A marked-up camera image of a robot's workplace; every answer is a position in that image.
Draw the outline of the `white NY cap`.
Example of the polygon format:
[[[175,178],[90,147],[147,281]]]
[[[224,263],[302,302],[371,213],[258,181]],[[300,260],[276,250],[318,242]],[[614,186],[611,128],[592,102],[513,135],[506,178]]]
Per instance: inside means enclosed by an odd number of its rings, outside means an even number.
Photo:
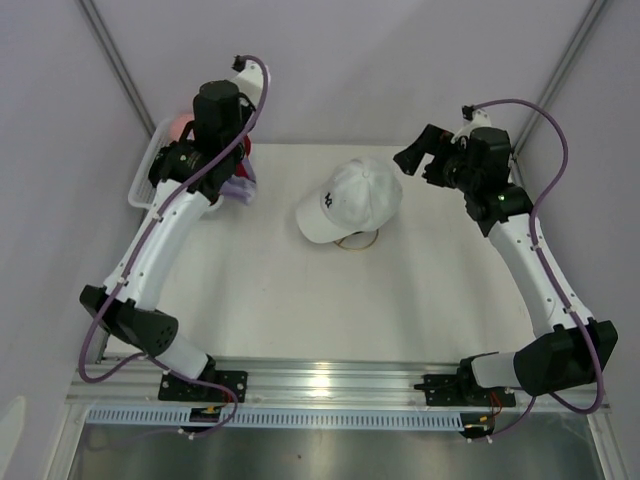
[[[403,189],[392,165],[360,157],[334,169],[295,210],[302,235],[326,244],[360,232],[374,232],[400,209]]]

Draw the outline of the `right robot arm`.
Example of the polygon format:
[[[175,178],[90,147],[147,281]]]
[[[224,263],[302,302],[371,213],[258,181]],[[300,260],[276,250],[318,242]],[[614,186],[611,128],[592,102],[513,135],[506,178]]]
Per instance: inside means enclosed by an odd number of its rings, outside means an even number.
[[[499,387],[532,397],[603,384],[604,367],[618,340],[609,321],[597,321],[561,273],[545,242],[527,192],[510,179],[506,131],[470,124],[455,134],[429,124],[393,160],[427,183],[463,194],[469,217],[500,254],[521,294],[534,340],[515,352],[461,360],[457,395],[477,404]]]

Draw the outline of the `red cap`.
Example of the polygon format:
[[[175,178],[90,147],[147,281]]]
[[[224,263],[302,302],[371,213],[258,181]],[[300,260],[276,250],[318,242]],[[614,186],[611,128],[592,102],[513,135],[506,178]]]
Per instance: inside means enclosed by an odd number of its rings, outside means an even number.
[[[251,140],[248,136],[245,136],[242,143],[243,147],[243,159],[236,166],[235,175],[241,178],[255,180],[255,173],[250,162],[250,153],[252,148]]]

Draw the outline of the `purple cap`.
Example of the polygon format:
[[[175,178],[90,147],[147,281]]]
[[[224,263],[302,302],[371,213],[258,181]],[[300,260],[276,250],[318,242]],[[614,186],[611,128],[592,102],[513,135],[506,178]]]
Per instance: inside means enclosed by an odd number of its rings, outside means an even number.
[[[255,180],[241,178],[235,173],[222,185],[220,194],[225,199],[236,200],[244,205],[253,202],[257,194],[257,178]]]

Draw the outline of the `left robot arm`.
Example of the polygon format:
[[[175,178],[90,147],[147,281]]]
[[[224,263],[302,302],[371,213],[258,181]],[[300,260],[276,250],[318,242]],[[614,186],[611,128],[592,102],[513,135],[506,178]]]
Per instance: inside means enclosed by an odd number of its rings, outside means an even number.
[[[264,107],[267,86],[240,80],[202,85],[181,132],[148,148],[148,180],[155,195],[131,245],[102,285],[87,285],[81,305],[105,330],[139,356],[181,379],[194,400],[216,388],[214,359],[179,332],[178,320],[158,308],[172,265],[201,217],[227,200],[250,204],[257,179],[249,133]]]

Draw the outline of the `pink cap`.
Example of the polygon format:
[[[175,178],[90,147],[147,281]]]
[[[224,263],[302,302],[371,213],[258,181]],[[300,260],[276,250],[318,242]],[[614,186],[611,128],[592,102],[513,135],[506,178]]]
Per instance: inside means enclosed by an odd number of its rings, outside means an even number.
[[[187,124],[194,120],[192,113],[178,115],[170,124],[168,136],[172,141],[178,141],[182,136]]]

